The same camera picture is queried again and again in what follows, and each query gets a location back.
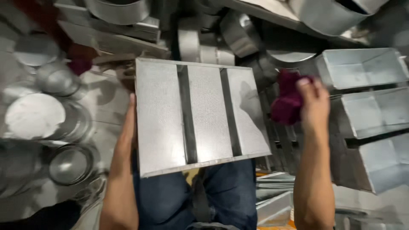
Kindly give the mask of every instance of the red rag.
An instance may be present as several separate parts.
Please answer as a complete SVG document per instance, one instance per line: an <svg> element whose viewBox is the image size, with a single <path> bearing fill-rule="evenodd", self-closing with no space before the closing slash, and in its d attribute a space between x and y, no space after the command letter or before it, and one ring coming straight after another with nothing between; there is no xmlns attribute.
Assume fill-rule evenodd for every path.
<svg viewBox="0 0 409 230"><path fill-rule="evenodd" d="M281 69L277 77L279 84L279 96L270 106L270 118L274 122L285 125L293 125L301 120L300 112L303 106L303 98L297 90L296 83L301 78L314 81L313 76L300 75L298 72L289 72Z"/></svg>

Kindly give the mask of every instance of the hand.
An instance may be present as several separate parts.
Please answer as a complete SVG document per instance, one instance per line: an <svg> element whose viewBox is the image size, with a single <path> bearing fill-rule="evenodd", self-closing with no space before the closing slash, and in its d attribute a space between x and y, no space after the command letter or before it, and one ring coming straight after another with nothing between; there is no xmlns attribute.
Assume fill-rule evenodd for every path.
<svg viewBox="0 0 409 230"><path fill-rule="evenodd" d="M304 99L301 121L306 135L328 135L330 112L329 93L322 83L314 79L311 83L303 78L297 82L298 91Z"/></svg>
<svg viewBox="0 0 409 230"><path fill-rule="evenodd" d="M115 152L119 154L130 154L133 144L136 144L134 140L137 140L136 125L135 125L135 94L129 95L128 111L126 112L124 125L122 126L121 135L119 135Z"/></svg>

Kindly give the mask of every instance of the blue jeans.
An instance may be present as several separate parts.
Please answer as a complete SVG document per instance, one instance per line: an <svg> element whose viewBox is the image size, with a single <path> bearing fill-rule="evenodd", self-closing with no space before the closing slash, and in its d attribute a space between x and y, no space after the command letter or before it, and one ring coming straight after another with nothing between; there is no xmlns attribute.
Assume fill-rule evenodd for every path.
<svg viewBox="0 0 409 230"><path fill-rule="evenodd" d="M196 222L189 209L191 189L181 172L139 178L134 170L134 187L140 230L184 230ZM255 230L256 174L253 160L207 167L203 182L213 222Z"/></svg>

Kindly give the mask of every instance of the leg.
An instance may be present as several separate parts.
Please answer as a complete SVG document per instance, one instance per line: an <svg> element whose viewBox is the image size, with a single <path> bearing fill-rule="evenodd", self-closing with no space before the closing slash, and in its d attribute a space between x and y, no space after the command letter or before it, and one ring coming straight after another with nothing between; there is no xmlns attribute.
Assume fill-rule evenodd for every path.
<svg viewBox="0 0 409 230"><path fill-rule="evenodd" d="M184 230L194 222L188 209L190 186L181 172L139 178L135 165L133 178L140 230Z"/></svg>
<svg viewBox="0 0 409 230"><path fill-rule="evenodd" d="M204 187L215 222L254 230L257 225L256 171L254 160L208 167Z"/></svg>
<svg viewBox="0 0 409 230"><path fill-rule="evenodd" d="M27 219L0 223L2 230L70 230L80 217L81 206L68 200L40 209Z"/></svg>

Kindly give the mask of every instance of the metal lid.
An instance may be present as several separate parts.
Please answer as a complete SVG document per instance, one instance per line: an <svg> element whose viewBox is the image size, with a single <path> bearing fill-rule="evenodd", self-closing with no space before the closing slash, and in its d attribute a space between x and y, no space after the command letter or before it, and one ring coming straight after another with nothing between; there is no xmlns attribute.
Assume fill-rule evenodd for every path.
<svg viewBox="0 0 409 230"><path fill-rule="evenodd" d="M44 139L65 121L65 109L56 98L33 93L13 102L6 112L5 123L14 135L25 140Z"/></svg>
<svg viewBox="0 0 409 230"><path fill-rule="evenodd" d="M58 45L47 35L21 37L14 45L13 55L24 65L41 66L55 61L60 54Z"/></svg>
<svg viewBox="0 0 409 230"><path fill-rule="evenodd" d="M90 154L72 144L60 147L49 164L49 176L57 184L73 185L83 181L92 168Z"/></svg>
<svg viewBox="0 0 409 230"><path fill-rule="evenodd" d="M281 68L296 68L313 59L325 44L321 39L284 27L263 26L263 32L267 56Z"/></svg>

